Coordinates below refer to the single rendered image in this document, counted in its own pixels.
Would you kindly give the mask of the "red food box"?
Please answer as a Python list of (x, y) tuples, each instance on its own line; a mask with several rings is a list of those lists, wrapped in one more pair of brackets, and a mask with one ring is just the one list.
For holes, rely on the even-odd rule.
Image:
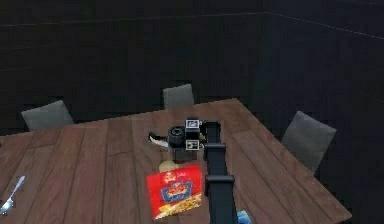
[(146, 177), (152, 219), (176, 215), (202, 204), (202, 172), (189, 165)]

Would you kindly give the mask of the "grey chair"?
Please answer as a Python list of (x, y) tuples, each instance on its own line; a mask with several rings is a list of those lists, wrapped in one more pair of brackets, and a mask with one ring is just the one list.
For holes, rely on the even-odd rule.
[(297, 111), (281, 143), (312, 174), (318, 169), (337, 130)]
[(165, 88), (163, 90), (163, 101), (166, 109), (191, 106), (195, 103), (191, 84), (177, 87)]
[(31, 131), (61, 127), (74, 123), (63, 100), (22, 111), (21, 115)]

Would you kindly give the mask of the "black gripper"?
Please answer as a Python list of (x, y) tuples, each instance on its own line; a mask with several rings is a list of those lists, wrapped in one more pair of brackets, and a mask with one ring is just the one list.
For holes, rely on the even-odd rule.
[(197, 159), (195, 151), (186, 150), (184, 126), (173, 126), (168, 130), (168, 136), (161, 136), (154, 132), (148, 134), (151, 143), (161, 147), (170, 148), (175, 163), (186, 163)]

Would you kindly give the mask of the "pale yellow round food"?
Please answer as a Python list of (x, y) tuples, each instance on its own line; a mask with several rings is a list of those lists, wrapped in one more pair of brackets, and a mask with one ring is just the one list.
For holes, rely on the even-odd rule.
[(172, 160), (165, 160), (158, 166), (159, 172), (168, 172), (178, 168), (179, 165)]

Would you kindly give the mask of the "brown wooden table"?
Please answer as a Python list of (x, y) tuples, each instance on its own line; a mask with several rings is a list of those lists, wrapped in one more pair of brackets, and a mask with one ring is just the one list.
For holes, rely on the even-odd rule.
[(351, 213), (236, 98), (0, 136), (0, 224), (209, 224), (202, 204), (153, 220), (146, 177), (170, 159), (147, 135), (187, 117), (218, 120), (236, 206), (252, 224), (342, 224)]

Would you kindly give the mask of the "silver spoon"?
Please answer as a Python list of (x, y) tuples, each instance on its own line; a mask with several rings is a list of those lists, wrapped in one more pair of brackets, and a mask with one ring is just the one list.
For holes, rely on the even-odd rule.
[(17, 183), (16, 183), (12, 193), (10, 194), (8, 199), (0, 207), (0, 215), (6, 215), (14, 207), (13, 197), (17, 193), (17, 191), (20, 188), (20, 186), (23, 184), (24, 180), (25, 180), (24, 176), (21, 176), (18, 179), (18, 181), (17, 181)]

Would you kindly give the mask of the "blue object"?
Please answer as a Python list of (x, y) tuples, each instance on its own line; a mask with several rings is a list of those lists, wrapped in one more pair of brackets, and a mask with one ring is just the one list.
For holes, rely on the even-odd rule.
[(245, 210), (237, 212), (238, 224), (251, 224), (251, 219)]

